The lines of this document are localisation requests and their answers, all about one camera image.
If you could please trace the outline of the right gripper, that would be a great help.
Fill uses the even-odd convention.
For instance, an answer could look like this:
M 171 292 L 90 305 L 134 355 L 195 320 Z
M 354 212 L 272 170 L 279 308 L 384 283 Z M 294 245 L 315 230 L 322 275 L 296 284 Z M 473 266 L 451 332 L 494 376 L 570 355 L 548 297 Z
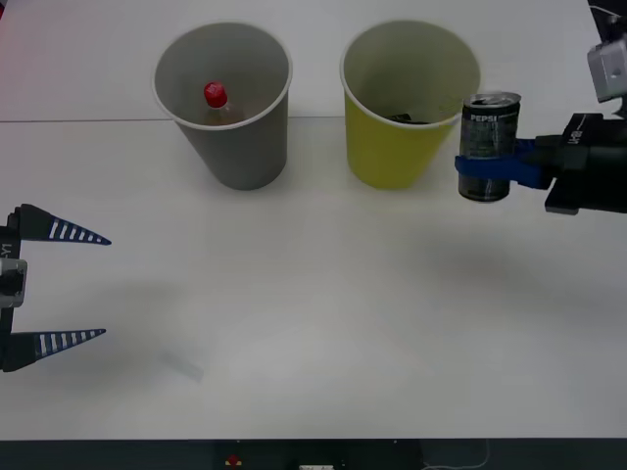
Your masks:
M 457 156 L 458 192 L 494 203 L 516 183 L 549 190 L 545 210 L 626 212 L 626 121 L 575 114 L 560 135 L 518 139 L 515 153 L 492 159 Z

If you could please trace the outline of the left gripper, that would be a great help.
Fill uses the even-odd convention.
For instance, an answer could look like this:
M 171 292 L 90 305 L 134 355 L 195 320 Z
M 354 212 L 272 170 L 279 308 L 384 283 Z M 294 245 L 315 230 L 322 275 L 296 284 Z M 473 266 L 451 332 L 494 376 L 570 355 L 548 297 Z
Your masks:
M 23 204 L 1 226 L 1 371 L 15 372 L 38 360 L 91 341 L 107 332 L 88 329 L 55 332 L 11 333 L 14 308 L 23 302 L 23 267 L 18 262 L 21 239 L 111 245 L 96 232 L 57 217 L 33 205 Z

